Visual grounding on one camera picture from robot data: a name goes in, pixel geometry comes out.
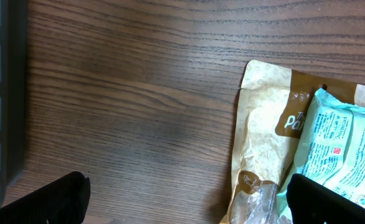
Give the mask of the grey plastic mesh basket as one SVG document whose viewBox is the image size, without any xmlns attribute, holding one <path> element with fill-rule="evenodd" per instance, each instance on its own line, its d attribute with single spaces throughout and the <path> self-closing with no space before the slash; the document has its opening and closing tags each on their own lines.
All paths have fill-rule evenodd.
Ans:
<svg viewBox="0 0 365 224">
<path fill-rule="evenodd" d="M 0 207 L 24 160 L 27 0 L 0 0 Z"/>
</svg>

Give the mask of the green wet wipes pack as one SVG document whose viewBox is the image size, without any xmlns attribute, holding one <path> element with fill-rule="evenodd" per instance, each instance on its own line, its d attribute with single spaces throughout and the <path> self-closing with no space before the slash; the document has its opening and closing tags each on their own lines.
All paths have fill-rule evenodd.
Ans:
<svg viewBox="0 0 365 224">
<path fill-rule="evenodd" d="M 365 108 L 317 90 L 292 168 L 277 194 L 279 217 L 292 219 L 287 187 L 294 174 L 304 175 L 365 209 Z"/>
</svg>

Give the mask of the brown Pantree bag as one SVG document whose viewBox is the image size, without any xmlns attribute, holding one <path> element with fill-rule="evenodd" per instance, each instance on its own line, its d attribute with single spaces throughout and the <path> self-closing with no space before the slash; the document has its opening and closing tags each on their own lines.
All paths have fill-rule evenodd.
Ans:
<svg viewBox="0 0 365 224">
<path fill-rule="evenodd" d="M 323 89 L 365 108 L 365 85 L 251 60 L 240 87 L 232 150 L 232 196 L 223 223 L 291 223 L 277 194 L 292 168 L 310 103 Z"/>
</svg>

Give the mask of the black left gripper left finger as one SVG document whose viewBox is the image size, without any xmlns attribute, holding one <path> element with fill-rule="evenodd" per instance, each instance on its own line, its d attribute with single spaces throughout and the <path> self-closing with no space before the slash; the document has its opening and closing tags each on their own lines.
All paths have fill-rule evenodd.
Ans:
<svg viewBox="0 0 365 224">
<path fill-rule="evenodd" d="M 90 192 L 90 179 L 73 171 L 0 208 L 0 224 L 81 224 Z"/>
</svg>

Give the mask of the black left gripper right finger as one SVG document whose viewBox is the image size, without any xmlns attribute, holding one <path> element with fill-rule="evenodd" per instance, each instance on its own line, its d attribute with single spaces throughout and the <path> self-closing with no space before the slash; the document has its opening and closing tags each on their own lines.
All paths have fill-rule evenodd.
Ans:
<svg viewBox="0 0 365 224">
<path fill-rule="evenodd" d="M 287 202 L 294 224 L 365 223 L 365 208 L 301 174 L 292 176 Z"/>
</svg>

